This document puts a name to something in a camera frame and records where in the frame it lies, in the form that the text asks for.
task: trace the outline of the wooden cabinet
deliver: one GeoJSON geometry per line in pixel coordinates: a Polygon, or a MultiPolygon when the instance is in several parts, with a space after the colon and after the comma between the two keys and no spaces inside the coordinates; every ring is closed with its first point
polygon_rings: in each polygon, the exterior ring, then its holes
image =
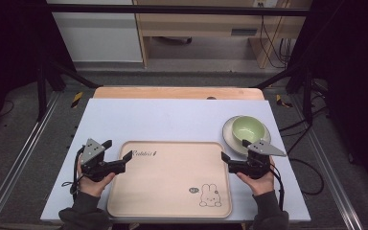
{"type": "MultiPolygon", "coordinates": [[[[134,0],[137,5],[164,6],[218,6],[253,7],[254,0],[134,0]]],[[[311,0],[278,0],[277,8],[309,8],[311,0]]],[[[200,14],[136,14],[142,57],[145,66],[149,58],[149,41],[152,36],[245,36],[255,52],[261,68],[267,65],[265,51],[270,54],[272,41],[276,38],[297,38],[304,24],[304,17],[265,16],[262,33],[262,17],[254,15],[200,15],[200,14]]]]}

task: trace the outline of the white wall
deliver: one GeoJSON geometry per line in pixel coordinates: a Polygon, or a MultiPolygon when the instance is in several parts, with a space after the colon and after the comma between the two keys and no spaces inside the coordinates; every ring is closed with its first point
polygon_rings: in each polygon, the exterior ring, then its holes
{"type": "MultiPolygon", "coordinates": [[[[47,0],[49,4],[131,5],[131,0],[47,0]]],[[[142,62],[133,13],[54,12],[73,61],[142,62]]]]}

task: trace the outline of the human hand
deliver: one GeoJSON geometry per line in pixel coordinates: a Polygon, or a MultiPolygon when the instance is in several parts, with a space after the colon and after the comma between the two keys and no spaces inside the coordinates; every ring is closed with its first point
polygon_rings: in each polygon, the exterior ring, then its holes
{"type": "MultiPolygon", "coordinates": [[[[274,162],[270,156],[271,169],[274,169],[274,162]]],[[[250,187],[253,195],[258,196],[274,190],[274,175],[271,172],[266,173],[259,179],[252,179],[248,175],[237,172],[238,178],[250,187]]]]}
{"type": "MultiPolygon", "coordinates": [[[[82,172],[81,172],[81,161],[80,160],[79,160],[77,169],[78,169],[79,176],[81,176],[82,172]]],[[[103,180],[99,182],[95,182],[91,180],[90,178],[84,176],[79,181],[80,191],[83,193],[95,196],[95,197],[100,197],[106,185],[108,185],[114,177],[115,177],[115,173],[111,172],[103,180]]]]}

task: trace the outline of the white plate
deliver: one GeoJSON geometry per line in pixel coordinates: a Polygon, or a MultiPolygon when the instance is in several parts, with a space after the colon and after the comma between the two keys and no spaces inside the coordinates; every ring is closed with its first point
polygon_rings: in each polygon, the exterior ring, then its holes
{"type": "MultiPolygon", "coordinates": [[[[245,148],[244,146],[242,146],[241,144],[239,144],[234,139],[234,137],[232,135],[232,124],[234,123],[235,119],[237,119],[238,117],[240,117],[240,116],[236,116],[236,117],[233,117],[233,118],[229,119],[225,123],[225,125],[223,125],[222,135],[223,135],[223,139],[225,140],[226,144],[228,144],[228,146],[232,150],[234,150],[235,152],[237,152],[237,153],[239,153],[241,155],[247,156],[247,148],[245,148]]],[[[265,124],[263,124],[263,126],[264,126],[264,137],[262,139],[264,141],[267,141],[268,143],[270,143],[270,141],[271,141],[270,132],[268,131],[268,129],[265,126],[265,124]]]]}

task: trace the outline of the wooden tray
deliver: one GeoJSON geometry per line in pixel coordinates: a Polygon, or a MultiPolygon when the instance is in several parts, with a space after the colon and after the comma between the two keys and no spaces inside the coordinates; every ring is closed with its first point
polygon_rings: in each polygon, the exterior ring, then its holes
{"type": "Polygon", "coordinates": [[[225,218],[232,211],[223,146],[216,142],[130,141],[126,172],[112,184],[113,217],[225,218]]]}

